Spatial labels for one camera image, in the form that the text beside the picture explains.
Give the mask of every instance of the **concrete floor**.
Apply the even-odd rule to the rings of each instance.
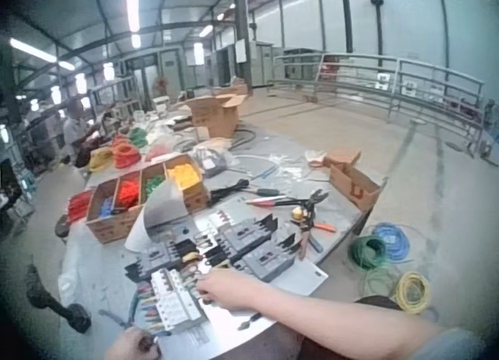
[[[262,90],[241,109],[244,122],[292,136],[310,149],[362,149],[361,165],[389,177],[369,224],[408,225],[414,269],[431,283],[431,318],[486,337],[497,329],[499,219],[494,215],[499,170],[448,148],[444,142],[455,139],[440,129],[411,125],[404,117],[387,123],[385,115],[386,111],[345,101],[321,107],[267,97]],[[82,189],[83,179],[72,168],[46,175],[26,231],[0,244],[0,278],[2,286],[8,286],[2,289],[3,306],[16,313],[12,321],[45,354],[57,353],[58,319],[28,305],[23,278],[32,254],[45,286],[58,295],[65,248],[54,236],[54,225],[67,199]],[[344,248],[321,267],[330,279],[317,296],[352,300],[361,295],[363,276],[346,260]]]

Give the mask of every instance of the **blue wire coil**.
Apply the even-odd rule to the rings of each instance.
[[[381,239],[386,245],[386,257],[393,262],[402,261],[411,249],[404,231],[389,222],[380,222],[373,229],[372,236]]]

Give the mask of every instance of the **yellow wire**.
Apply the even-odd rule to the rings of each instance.
[[[90,158],[89,170],[91,172],[103,171],[111,166],[114,161],[114,156],[111,148],[102,147],[95,150]]]
[[[421,292],[421,297],[417,301],[409,300],[408,293],[411,287],[417,288]],[[407,272],[398,281],[395,289],[395,300],[404,311],[413,315],[418,315],[430,304],[430,284],[421,274]]]

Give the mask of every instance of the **person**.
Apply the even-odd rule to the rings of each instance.
[[[87,140],[92,134],[99,130],[99,124],[88,126],[83,120],[84,108],[80,99],[71,99],[68,103],[68,119],[65,121],[62,131],[66,144],[66,152],[75,164],[81,153],[88,153],[98,147],[96,139]]]
[[[213,300],[222,308],[260,312],[340,358],[464,360],[478,357],[483,350],[481,340],[465,330],[445,330],[398,310],[294,295],[234,270],[213,270],[203,275],[197,289],[203,299]],[[150,354],[141,355],[133,359],[152,358],[147,357]],[[105,360],[129,358],[122,355]],[[300,354],[300,358],[318,357]]]

